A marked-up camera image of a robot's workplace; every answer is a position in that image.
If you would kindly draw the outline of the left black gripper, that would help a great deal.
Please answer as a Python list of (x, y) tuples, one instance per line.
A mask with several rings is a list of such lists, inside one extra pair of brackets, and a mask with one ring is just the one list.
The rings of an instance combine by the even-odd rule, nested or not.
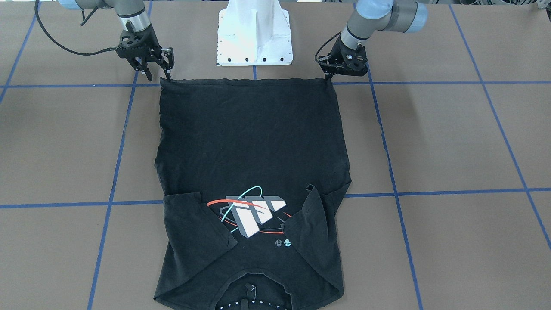
[(368, 74), (367, 55), (364, 45), (356, 44), (349, 48), (340, 37), (337, 37), (330, 53), (319, 57), (321, 67), (326, 79), (335, 75), (363, 77)]

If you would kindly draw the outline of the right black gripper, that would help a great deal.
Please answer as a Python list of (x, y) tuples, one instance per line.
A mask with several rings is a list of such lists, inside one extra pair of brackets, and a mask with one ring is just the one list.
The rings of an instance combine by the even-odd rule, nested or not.
[(163, 69), (165, 78), (171, 80), (171, 70), (174, 68), (173, 48), (162, 48), (152, 25), (142, 31), (130, 33), (122, 31), (116, 54), (126, 59), (133, 69), (139, 69), (149, 82), (153, 75), (148, 62), (155, 62)]

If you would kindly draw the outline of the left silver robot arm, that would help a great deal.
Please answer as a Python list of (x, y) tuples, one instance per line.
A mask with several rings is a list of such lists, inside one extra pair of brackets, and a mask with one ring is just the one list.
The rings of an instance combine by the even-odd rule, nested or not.
[(333, 76), (368, 74), (366, 43), (377, 31), (417, 33), (428, 20), (427, 6), (419, 2), (396, 3), (393, 0), (359, 0), (343, 30), (325, 56), (315, 53), (326, 80)]

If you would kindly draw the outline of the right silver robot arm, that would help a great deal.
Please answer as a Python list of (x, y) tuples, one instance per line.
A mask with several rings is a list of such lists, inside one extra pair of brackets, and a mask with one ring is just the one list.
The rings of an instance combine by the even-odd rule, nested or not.
[(142, 0), (60, 0), (59, 4), (71, 10), (92, 10), (84, 17), (82, 24), (98, 9), (113, 9), (123, 28), (118, 47), (102, 49), (98, 53), (115, 51), (119, 58), (126, 59), (136, 72), (146, 75), (150, 82), (153, 75), (148, 64), (154, 62), (163, 69), (165, 78), (171, 79), (173, 48), (160, 45)]

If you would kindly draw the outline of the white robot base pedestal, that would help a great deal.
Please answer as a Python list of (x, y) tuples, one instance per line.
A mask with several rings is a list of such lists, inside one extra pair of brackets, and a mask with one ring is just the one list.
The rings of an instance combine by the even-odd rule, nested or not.
[(216, 65), (291, 65), (289, 13), (278, 0), (230, 0), (219, 12)]

